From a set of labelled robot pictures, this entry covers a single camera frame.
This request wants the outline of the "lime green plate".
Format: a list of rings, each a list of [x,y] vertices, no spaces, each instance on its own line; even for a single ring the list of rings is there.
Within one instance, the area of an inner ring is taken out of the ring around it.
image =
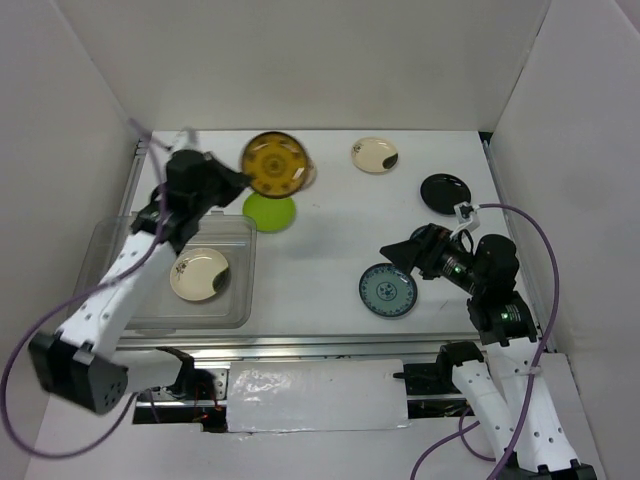
[[[253,220],[258,232],[276,233],[292,225],[296,204],[292,198],[270,199],[253,193],[244,201],[242,213]]]

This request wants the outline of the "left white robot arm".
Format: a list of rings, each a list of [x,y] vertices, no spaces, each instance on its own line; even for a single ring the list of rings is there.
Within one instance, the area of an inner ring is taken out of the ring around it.
[[[211,153],[173,152],[165,176],[135,216],[121,252],[94,290],[53,333],[38,331],[28,352],[42,389],[98,415],[129,391],[129,367],[112,356],[157,279],[172,266],[214,207],[226,207],[251,183]]]

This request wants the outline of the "blue white patterned plate front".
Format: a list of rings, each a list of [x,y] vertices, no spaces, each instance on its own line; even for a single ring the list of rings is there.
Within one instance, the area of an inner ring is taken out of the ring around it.
[[[358,293],[368,310],[388,319],[405,316],[418,299],[415,280],[391,263],[378,263],[366,269],[360,277]]]

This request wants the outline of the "black glossy plate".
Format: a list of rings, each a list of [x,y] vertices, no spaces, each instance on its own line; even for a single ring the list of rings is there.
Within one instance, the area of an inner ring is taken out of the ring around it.
[[[428,176],[421,183],[419,192],[423,203],[430,210],[444,216],[453,216],[456,205],[472,199],[467,184],[447,173]]]

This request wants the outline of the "yellow patterned plate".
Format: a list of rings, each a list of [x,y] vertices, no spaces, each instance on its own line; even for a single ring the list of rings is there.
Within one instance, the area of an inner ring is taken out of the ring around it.
[[[240,155],[241,171],[259,195],[287,198],[300,191],[311,171],[310,157],[295,137],[267,131],[252,138]]]

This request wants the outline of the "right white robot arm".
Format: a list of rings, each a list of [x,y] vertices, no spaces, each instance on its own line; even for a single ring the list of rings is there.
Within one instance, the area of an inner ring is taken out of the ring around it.
[[[467,310],[481,343],[443,346],[435,378],[442,389],[466,397],[494,452],[491,478],[596,478],[571,446],[539,368],[543,344],[515,289],[515,244],[489,234],[470,252],[459,236],[428,224],[380,252],[404,273],[442,277],[470,296]]]

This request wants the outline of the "blue white patterned plate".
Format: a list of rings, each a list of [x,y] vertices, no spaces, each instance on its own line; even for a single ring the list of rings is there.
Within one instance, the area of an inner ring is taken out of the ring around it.
[[[431,224],[417,228],[409,238],[411,246],[418,252],[428,249],[433,241],[433,227]]]
[[[358,293],[368,310],[388,319],[405,316],[418,299],[415,280],[391,263],[378,263],[366,269],[360,277]]]

